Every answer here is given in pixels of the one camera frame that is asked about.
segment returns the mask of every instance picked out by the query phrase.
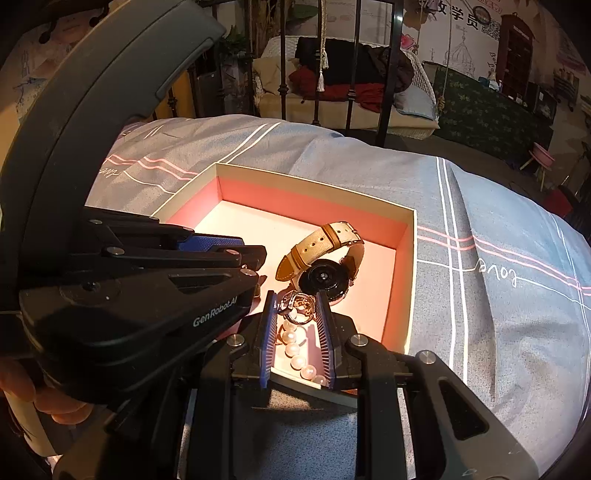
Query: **chair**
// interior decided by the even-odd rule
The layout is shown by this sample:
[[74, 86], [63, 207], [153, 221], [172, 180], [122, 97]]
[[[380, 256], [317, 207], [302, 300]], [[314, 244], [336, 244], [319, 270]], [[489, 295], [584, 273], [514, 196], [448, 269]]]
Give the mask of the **chair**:
[[534, 160], [540, 164], [540, 167], [542, 167], [542, 183], [540, 186], [540, 191], [544, 190], [544, 181], [546, 179], [546, 170], [551, 171], [552, 170], [552, 164], [554, 163], [554, 158], [547, 152], [547, 150], [542, 147], [540, 144], [534, 143], [534, 148], [532, 148], [532, 150], [530, 150], [530, 159], [525, 162], [520, 168], [519, 170], [523, 170], [524, 168], [526, 168], [527, 165], [529, 165], [530, 163], [532, 163]]

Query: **black cloth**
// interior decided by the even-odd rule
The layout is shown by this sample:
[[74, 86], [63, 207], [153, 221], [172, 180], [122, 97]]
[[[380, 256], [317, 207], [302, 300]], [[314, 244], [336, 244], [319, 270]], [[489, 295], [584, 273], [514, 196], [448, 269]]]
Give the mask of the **black cloth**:
[[[369, 53], [374, 63], [375, 68], [382, 76], [386, 78], [388, 72], [388, 58], [390, 57], [390, 47], [371, 47], [369, 45], [363, 46]], [[399, 93], [405, 91], [413, 82], [414, 68], [410, 59], [401, 51], [398, 56], [398, 70], [396, 71], [396, 81], [394, 85], [394, 92]]]
[[[351, 83], [351, 63], [353, 61], [353, 42], [326, 39], [326, 55], [329, 68], [323, 71], [325, 85], [341, 85]], [[295, 50], [295, 57], [301, 65], [306, 65], [312, 72], [316, 72], [316, 50], [318, 49], [317, 37], [300, 37]], [[357, 69], [355, 83], [383, 83], [382, 77], [377, 71], [369, 53], [360, 48], [357, 56]]]
[[[295, 50], [295, 57], [301, 65], [316, 72], [317, 37], [300, 37]], [[351, 64], [355, 44], [348, 40], [326, 39], [326, 55], [329, 68], [323, 70], [324, 85], [342, 85], [351, 82]], [[389, 47], [371, 47], [360, 45], [357, 55], [355, 83], [385, 83]], [[395, 92], [405, 91], [413, 82], [413, 64], [401, 52], [398, 57], [398, 70], [395, 80]]]

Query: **watch strap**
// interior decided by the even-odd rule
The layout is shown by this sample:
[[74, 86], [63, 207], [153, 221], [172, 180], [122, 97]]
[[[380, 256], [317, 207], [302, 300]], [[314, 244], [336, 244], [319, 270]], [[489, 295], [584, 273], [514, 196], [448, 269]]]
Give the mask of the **watch strap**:
[[354, 280], [363, 260], [365, 247], [357, 230], [347, 222], [322, 225], [295, 245], [281, 260], [275, 279], [290, 281], [300, 272], [307, 270], [315, 260], [341, 247], [350, 247], [341, 262], [349, 270], [351, 280]]

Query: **bracelet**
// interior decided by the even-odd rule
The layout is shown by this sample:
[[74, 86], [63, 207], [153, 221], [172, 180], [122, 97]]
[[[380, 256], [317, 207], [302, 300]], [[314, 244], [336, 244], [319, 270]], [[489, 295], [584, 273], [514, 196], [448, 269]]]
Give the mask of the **bracelet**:
[[[305, 315], [305, 321], [297, 319], [298, 313]], [[285, 355], [291, 358], [290, 365], [294, 370], [300, 371], [304, 380], [309, 380], [319, 385], [328, 386], [328, 380], [324, 375], [318, 375], [316, 367], [308, 363], [304, 355], [300, 355], [300, 345], [297, 343], [296, 330], [315, 319], [316, 302], [314, 297], [291, 291], [280, 302], [278, 313], [285, 318], [278, 337], [285, 344]]]

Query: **tassel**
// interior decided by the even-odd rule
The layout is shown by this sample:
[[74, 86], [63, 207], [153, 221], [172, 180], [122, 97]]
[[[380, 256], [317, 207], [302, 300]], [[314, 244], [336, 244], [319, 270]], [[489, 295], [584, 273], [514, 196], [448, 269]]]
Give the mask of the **tassel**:
[[323, 48], [322, 49], [322, 63], [320, 65], [320, 68], [324, 70], [324, 69], [327, 69], [328, 67], [329, 67], [329, 57], [326, 54], [326, 49]]
[[322, 75], [322, 69], [320, 69], [320, 75], [318, 76], [318, 91], [324, 92], [324, 75]]

